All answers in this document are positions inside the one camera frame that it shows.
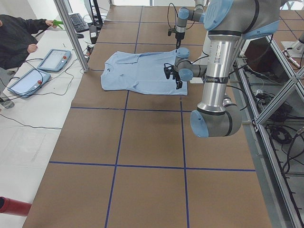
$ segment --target electronic equipment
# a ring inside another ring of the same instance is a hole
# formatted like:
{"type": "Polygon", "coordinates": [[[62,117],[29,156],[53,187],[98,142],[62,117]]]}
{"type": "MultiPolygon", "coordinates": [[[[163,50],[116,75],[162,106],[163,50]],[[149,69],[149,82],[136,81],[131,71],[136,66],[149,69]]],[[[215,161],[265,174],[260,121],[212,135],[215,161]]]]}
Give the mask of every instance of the electronic equipment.
{"type": "Polygon", "coordinates": [[[8,90],[22,97],[29,97],[40,89],[51,77],[50,73],[31,69],[18,81],[8,87],[8,90]]]}
{"type": "Polygon", "coordinates": [[[101,18],[97,0],[85,0],[84,3],[85,3],[86,10],[91,17],[93,25],[96,26],[98,30],[101,30],[104,23],[101,18]]]}
{"type": "Polygon", "coordinates": [[[73,13],[68,16],[70,17],[76,32],[84,32],[89,30],[89,26],[79,13],[73,13]]]}
{"type": "Polygon", "coordinates": [[[94,25],[91,25],[89,27],[90,29],[90,39],[91,39],[91,43],[95,44],[98,38],[98,32],[97,32],[97,27],[94,25]]]}
{"type": "Polygon", "coordinates": [[[47,72],[58,72],[68,62],[71,52],[68,50],[51,49],[37,69],[47,72]]]}

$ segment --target metal cylinder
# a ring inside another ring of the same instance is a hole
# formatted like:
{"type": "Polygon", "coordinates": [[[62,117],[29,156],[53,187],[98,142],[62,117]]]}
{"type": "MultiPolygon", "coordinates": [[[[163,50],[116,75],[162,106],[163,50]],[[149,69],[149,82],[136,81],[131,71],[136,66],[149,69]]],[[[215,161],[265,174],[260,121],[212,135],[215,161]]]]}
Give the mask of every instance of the metal cylinder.
{"type": "Polygon", "coordinates": [[[198,109],[221,115],[225,113],[223,99],[238,36],[209,35],[211,53],[208,60],[202,101],[198,109]]]}

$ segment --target person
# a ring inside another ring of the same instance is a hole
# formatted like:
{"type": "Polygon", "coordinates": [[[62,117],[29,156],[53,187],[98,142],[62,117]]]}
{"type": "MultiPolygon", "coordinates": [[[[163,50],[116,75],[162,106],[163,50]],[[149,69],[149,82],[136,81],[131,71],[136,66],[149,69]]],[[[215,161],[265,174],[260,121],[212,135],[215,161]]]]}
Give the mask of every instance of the person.
{"type": "Polygon", "coordinates": [[[0,15],[0,67],[19,67],[28,55],[37,50],[38,41],[31,35],[40,30],[54,28],[52,20],[22,19],[0,15]]]}

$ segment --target aluminum pole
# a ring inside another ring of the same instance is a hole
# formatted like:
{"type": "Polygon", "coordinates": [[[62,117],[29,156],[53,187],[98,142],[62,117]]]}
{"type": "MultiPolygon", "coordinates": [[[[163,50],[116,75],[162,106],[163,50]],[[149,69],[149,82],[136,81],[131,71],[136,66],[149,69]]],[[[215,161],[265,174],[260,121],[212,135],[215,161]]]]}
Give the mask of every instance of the aluminum pole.
{"type": "Polygon", "coordinates": [[[86,62],[86,58],[82,52],[80,43],[78,41],[78,38],[76,36],[74,26],[69,18],[67,7],[63,0],[54,0],[54,3],[57,7],[58,13],[60,15],[60,18],[65,26],[66,32],[68,37],[70,38],[70,41],[72,43],[72,46],[74,48],[74,51],[77,55],[77,58],[81,64],[81,67],[84,72],[87,72],[89,70],[89,67],[86,62]]]}

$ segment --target brown cardboard surface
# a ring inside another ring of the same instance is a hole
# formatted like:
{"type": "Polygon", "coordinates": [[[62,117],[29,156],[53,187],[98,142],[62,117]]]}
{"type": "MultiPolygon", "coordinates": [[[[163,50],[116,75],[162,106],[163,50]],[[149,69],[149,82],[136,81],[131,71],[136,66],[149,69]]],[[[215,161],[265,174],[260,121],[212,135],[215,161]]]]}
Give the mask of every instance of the brown cardboard surface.
{"type": "Polygon", "coordinates": [[[187,171],[192,228],[271,228],[255,172],[187,171]]]}
{"type": "Polygon", "coordinates": [[[231,136],[199,138],[191,129],[190,113],[183,113],[187,167],[254,169],[243,127],[231,136]]]}
{"type": "MultiPolygon", "coordinates": [[[[142,9],[142,19],[141,22],[163,22],[167,23],[167,14],[168,14],[168,7],[166,6],[145,6],[142,9]]],[[[175,23],[175,13],[174,13],[174,7],[169,8],[169,22],[172,27],[174,27],[175,23]]]]}
{"type": "Polygon", "coordinates": [[[103,71],[89,70],[82,76],[72,107],[124,108],[127,91],[105,91],[101,88],[103,71]]]}
{"type": "Polygon", "coordinates": [[[70,109],[50,161],[115,164],[124,112],[70,109]]]}
{"type": "Polygon", "coordinates": [[[304,10],[296,10],[297,14],[300,15],[302,19],[304,19],[304,10]]]}
{"type": "Polygon", "coordinates": [[[23,228],[100,228],[114,167],[49,164],[23,228]]]}
{"type": "Polygon", "coordinates": [[[302,19],[295,10],[281,10],[280,17],[282,19],[302,19]]]}
{"type": "MultiPolygon", "coordinates": [[[[141,23],[138,43],[142,44],[176,44],[175,35],[168,37],[168,24],[166,23],[141,23]]],[[[194,24],[187,30],[182,45],[203,45],[206,30],[202,24],[194,24]]]]}
{"type": "Polygon", "coordinates": [[[184,170],[118,167],[109,228],[186,228],[184,170]]]}
{"type": "Polygon", "coordinates": [[[291,31],[277,31],[274,33],[274,41],[279,46],[281,50],[284,50],[284,46],[282,45],[282,41],[296,41],[296,37],[293,35],[291,31]]]}
{"type": "Polygon", "coordinates": [[[139,22],[142,6],[111,6],[106,20],[139,22]]]}
{"type": "MultiPolygon", "coordinates": [[[[108,18],[136,20],[141,7],[111,9],[108,18]]],[[[142,20],[166,19],[165,8],[144,7],[144,11],[149,16],[145,18],[143,13],[142,20]]],[[[104,62],[116,51],[135,52],[135,44],[124,43],[136,42],[139,23],[105,25],[98,42],[109,43],[95,45],[89,62],[95,70],[103,70],[104,62]]],[[[141,23],[139,43],[174,47],[174,34],[169,38],[167,31],[166,23],[141,23]]],[[[191,60],[200,55],[205,33],[201,24],[187,30],[182,44],[197,44],[189,47],[191,60]]],[[[137,53],[171,47],[142,44],[137,45],[137,53]]],[[[126,102],[126,91],[101,89],[101,73],[90,70],[83,76],[72,102],[73,107],[83,108],[70,110],[50,159],[91,165],[50,163],[24,228],[104,227],[114,167],[97,164],[114,165],[117,152],[118,165],[173,168],[118,166],[107,228],[187,227],[181,116],[188,167],[254,169],[243,128],[233,136],[201,139],[191,130],[190,113],[181,115],[180,101],[183,110],[196,109],[202,84],[188,83],[188,96],[129,92],[130,109],[172,111],[128,110],[123,118],[124,110],[94,109],[123,109],[126,102]]],[[[187,176],[190,227],[270,227],[254,172],[187,170],[187,176]]]]}
{"type": "Polygon", "coordinates": [[[290,29],[289,29],[288,26],[285,24],[284,20],[280,20],[278,30],[288,30],[288,31],[289,31],[290,29]]]}
{"type": "Polygon", "coordinates": [[[148,110],[180,110],[180,98],[180,95],[145,95],[130,92],[127,108],[148,110]]]}
{"type": "Polygon", "coordinates": [[[295,34],[296,39],[299,39],[300,36],[303,34],[303,31],[293,31],[293,33],[295,34]]]}
{"type": "Polygon", "coordinates": [[[127,111],[119,164],[183,167],[180,112],[127,111]]]}
{"type": "Polygon", "coordinates": [[[106,21],[97,42],[136,43],[139,23],[106,21]]]}
{"type": "Polygon", "coordinates": [[[304,20],[284,20],[290,30],[304,31],[304,20]]]}
{"type": "Polygon", "coordinates": [[[101,44],[96,43],[89,61],[93,70],[104,70],[105,62],[116,52],[134,53],[135,44],[101,44]]]}
{"type": "MultiPolygon", "coordinates": [[[[196,60],[201,55],[202,46],[182,45],[181,47],[189,49],[190,51],[189,59],[191,61],[196,60]]],[[[136,48],[136,53],[172,51],[175,50],[175,48],[176,48],[176,44],[172,44],[172,45],[138,44],[136,48]]]]}

